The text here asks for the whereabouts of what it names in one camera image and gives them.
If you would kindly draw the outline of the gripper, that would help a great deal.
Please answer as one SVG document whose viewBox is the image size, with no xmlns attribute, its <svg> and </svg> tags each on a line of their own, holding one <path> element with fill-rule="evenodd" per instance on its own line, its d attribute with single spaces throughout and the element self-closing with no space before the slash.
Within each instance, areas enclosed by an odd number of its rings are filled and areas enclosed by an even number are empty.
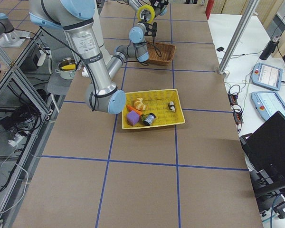
<svg viewBox="0 0 285 228">
<path fill-rule="evenodd" d="M 150 4 L 155 11 L 155 16 L 162 16 L 167 12 L 168 0 L 150 0 Z"/>
</svg>

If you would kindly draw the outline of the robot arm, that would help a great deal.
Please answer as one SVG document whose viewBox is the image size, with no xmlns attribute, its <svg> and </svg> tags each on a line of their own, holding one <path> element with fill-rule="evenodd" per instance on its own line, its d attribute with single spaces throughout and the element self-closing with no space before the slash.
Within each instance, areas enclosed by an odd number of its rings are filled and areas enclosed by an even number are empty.
<svg viewBox="0 0 285 228">
<path fill-rule="evenodd" d="M 145 4 L 142 0 L 124 0 L 123 4 L 129 5 L 135 10 L 138 23 L 129 31 L 130 44 L 117 46 L 114 55 L 107 64 L 111 79 L 129 58 L 135 58 L 141 64 L 149 59 L 146 37 L 156 37 L 157 23 L 154 19 L 166 13 L 169 2 L 167 0 L 151 0 L 149 4 Z"/>
<path fill-rule="evenodd" d="M 67 47 L 85 65 L 91 85 L 86 91 L 86 104 L 92 111 L 120 113 L 126 103 L 124 91 L 112 78 L 126 61 L 117 52 L 108 63 L 98 45 L 94 30 L 94 15 L 98 13 L 94 0 L 31 0 L 30 19 L 40 27 L 63 29 Z"/>
</svg>

